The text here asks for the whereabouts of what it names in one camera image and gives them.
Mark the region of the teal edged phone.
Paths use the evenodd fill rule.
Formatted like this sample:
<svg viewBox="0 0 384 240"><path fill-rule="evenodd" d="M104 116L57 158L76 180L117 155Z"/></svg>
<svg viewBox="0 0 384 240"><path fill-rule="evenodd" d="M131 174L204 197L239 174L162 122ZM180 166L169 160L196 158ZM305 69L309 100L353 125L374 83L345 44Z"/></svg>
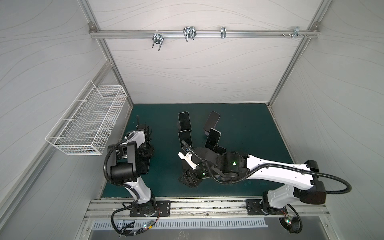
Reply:
<svg viewBox="0 0 384 240"><path fill-rule="evenodd" d="M149 172L150 156L139 155L138 169L142 175L146 175Z"/></svg>

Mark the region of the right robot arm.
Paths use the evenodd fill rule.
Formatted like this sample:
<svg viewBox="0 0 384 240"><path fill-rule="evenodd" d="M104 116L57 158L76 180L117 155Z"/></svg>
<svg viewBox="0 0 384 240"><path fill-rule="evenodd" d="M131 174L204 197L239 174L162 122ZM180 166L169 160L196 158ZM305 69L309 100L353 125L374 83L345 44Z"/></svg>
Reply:
<svg viewBox="0 0 384 240"><path fill-rule="evenodd" d="M179 157L189 165L180 181L190 188L202 180L212 179L220 185L233 186L246 180L265 180L280 183L281 187L265 191L261 200L246 201L250 215L278 215L280 225L291 234L303 230L303 221L292 206L300 201L308 205L322 205L327 195L343 195L352 185L339 177L321 173L316 161L303 164L283 164L237 152L219 153L208 148L196 148L181 141Z"/></svg>

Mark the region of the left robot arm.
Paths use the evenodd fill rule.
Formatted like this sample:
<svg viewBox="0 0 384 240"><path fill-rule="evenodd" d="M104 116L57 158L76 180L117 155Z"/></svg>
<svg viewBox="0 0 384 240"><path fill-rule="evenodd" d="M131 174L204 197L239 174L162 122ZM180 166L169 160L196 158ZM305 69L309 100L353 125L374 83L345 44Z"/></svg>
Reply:
<svg viewBox="0 0 384 240"><path fill-rule="evenodd" d="M128 132L120 142L108 146L103 165L104 177L109 184L123 187L133 197L132 202L123 202L122 207L114 210L111 215L112 227L120 237L142 234L152 228L160 217L155 195L141 177L148 173L150 160L154 156L151 134L152 129L147 124L141 124L137 116L136 128ZM157 218L138 230L133 229L135 222L117 227L115 215L127 210L135 210L147 217L156 215Z"/></svg>

